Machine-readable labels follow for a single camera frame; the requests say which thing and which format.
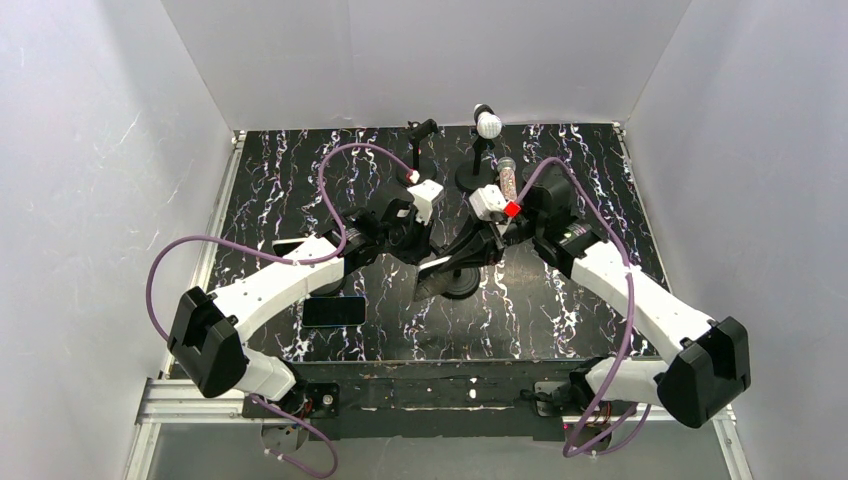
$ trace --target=black smartphone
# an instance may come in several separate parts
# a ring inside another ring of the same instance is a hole
[[[312,297],[303,301],[307,328],[355,327],[365,323],[365,297]]]

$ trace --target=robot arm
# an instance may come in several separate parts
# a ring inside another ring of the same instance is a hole
[[[273,263],[209,294],[192,288],[180,299],[168,349],[207,398],[235,388],[281,400],[297,383],[295,374],[279,358],[247,348],[250,337],[286,307],[381,254],[418,264],[430,255],[433,206],[443,196],[442,186],[430,180],[383,188],[368,208],[344,215],[347,244],[339,257],[314,265]],[[339,242],[340,231],[329,228],[284,258],[322,257]]]
[[[531,186],[521,211],[507,212],[498,187],[470,197],[474,211],[442,255],[419,271],[416,300],[438,294],[439,279],[456,268],[493,265],[509,246],[532,240],[549,265],[592,290],[620,314],[627,311],[625,267],[601,229],[580,218],[576,194],[557,169]],[[750,385],[748,337],[734,318],[717,322],[663,289],[638,267],[634,327],[661,360],[625,359],[604,400],[662,405],[675,419],[697,428]],[[585,408],[599,391],[613,358],[595,358],[574,370],[559,398]]]

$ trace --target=black marble surface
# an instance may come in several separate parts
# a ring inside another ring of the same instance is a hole
[[[440,129],[422,155],[435,159],[446,187],[433,238],[450,242],[469,212],[452,171],[472,156],[469,127]],[[317,169],[333,147],[350,142],[382,146],[399,156],[409,146],[397,128],[249,132],[222,236],[271,252],[278,238],[306,235],[329,219],[317,188]],[[665,285],[644,213],[616,131],[609,124],[509,125],[487,160],[519,164],[559,156],[570,162],[593,201],[630,251],[631,261]],[[363,205],[392,180],[392,163],[367,149],[350,150],[325,172],[334,205]],[[221,249],[210,288],[250,275],[264,261]],[[249,345],[291,361],[380,361],[581,358],[612,352],[623,320],[594,294],[544,264],[530,242],[511,247],[500,265],[483,270],[481,288],[466,300],[412,302],[415,268],[384,256],[348,279],[344,294],[365,295],[360,327],[301,328],[301,306],[281,312]],[[655,355],[634,337],[634,355]]]

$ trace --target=white ball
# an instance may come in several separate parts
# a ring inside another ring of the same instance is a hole
[[[503,122],[497,115],[483,112],[477,117],[477,133],[481,137],[491,140],[501,134],[501,129],[503,129]]]

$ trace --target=white wall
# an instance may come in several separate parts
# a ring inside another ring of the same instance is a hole
[[[749,330],[754,475],[844,478],[848,4],[694,0],[628,123],[675,293]]]
[[[623,120],[690,0],[163,0],[233,128]]]
[[[0,132],[0,476],[119,478],[230,133],[158,0],[5,2]]]

